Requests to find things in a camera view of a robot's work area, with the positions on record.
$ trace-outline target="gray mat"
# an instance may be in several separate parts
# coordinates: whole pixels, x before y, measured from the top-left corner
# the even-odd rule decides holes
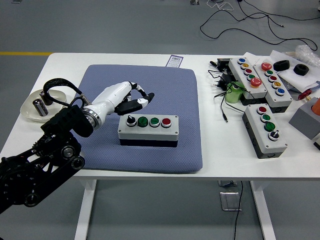
[[[177,147],[122,146],[118,138],[117,114],[89,138],[77,137],[82,145],[86,169],[135,172],[190,173],[202,168],[197,82],[190,69],[135,65],[91,65],[79,89],[93,101],[106,87],[130,81],[138,83],[152,102],[139,114],[179,116]],[[137,91],[132,99],[140,98]]]

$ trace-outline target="green container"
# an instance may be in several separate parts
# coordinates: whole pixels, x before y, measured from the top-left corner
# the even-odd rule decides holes
[[[225,100],[230,104],[235,104],[239,102],[241,95],[244,91],[241,88],[245,86],[240,82],[229,83],[226,90]]]

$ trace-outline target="gray floor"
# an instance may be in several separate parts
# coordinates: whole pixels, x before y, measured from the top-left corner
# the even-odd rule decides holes
[[[299,19],[320,17],[317,0],[248,1],[267,12]],[[243,18],[237,2],[229,2],[235,9],[232,13]],[[245,2],[241,6],[247,13],[255,12]],[[269,55],[272,50],[292,52],[304,44],[293,40],[270,45],[239,31],[210,40],[199,27],[214,11],[202,0],[199,6],[190,6],[188,0],[23,0],[20,4],[5,0],[0,2],[0,52]],[[204,26],[210,36],[241,28],[278,42],[265,19],[237,23],[227,13],[215,16]],[[274,20],[285,25],[274,27],[278,36],[307,37],[320,44],[320,19],[275,16]],[[0,55],[0,107],[5,113],[0,118],[0,148],[47,58]],[[272,182],[266,188],[278,240],[320,239],[319,190],[316,181]],[[99,181],[88,239],[231,240],[236,215],[221,210],[220,191],[216,181]],[[0,237],[73,239],[82,195],[81,184],[71,179],[37,207],[11,207],[0,215]],[[242,207],[236,239],[263,239],[248,182]]]

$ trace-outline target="gray control box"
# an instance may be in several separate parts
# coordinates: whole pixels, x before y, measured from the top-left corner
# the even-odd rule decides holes
[[[320,116],[316,115],[312,110],[312,106],[318,101],[313,97],[304,105],[298,108],[290,119],[289,123],[304,134],[309,139],[313,139],[320,133]]]
[[[245,57],[239,57],[239,58],[230,58],[229,61],[229,68],[232,72],[232,74],[234,75],[234,78],[241,82],[244,87],[246,88],[246,90],[248,92],[244,92],[243,96],[246,99],[261,99],[264,98],[267,94],[267,90],[265,88],[265,86],[263,84],[261,84],[259,87],[257,88],[253,88],[251,87],[251,83],[248,80],[248,76],[245,74],[244,69],[241,68],[242,64],[248,64],[248,69],[250,69],[252,71],[252,75],[254,75],[255,77],[258,77],[258,74],[256,73],[256,71],[254,70],[253,66],[251,65],[251,63],[249,62],[248,59],[246,59]]]
[[[118,137],[121,145],[177,147],[177,115],[126,114],[120,117]]]
[[[267,90],[265,99],[269,104],[271,111],[273,113],[284,113],[291,104],[292,97],[276,74],[276,71],[271,67],[268,72],[269,74],[266,75],[266,71],[262,70],[261,65],[254,65],[253,68]],[[283,90],[281,94],[277,94],[277,89],[279,88]]]
[[[259,159],[277,158],[288,147],[268,104],[248,105],[242,119]]]

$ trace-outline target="white bowl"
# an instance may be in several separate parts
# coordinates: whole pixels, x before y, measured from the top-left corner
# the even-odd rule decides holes
[[[51,105],[45,106],[46,109],[48,109],[48,115],[40,116],[32,102],[35,99],[41,99],[40,93],[42,91],[43,90],[40,89],[31,93],[22,104],[20,108],[20,113],[22,114],[22,116],[32,121],[45,123],[49,119],[51,119],[55,114],[57,114],[64,106],[59,103],[53,102]],[[50,96],[53,97],[54,99],[57,99],[61,102],[66,102],[67,97],[64,92],[59,90],[49,90],[49,93],[50,93]]]

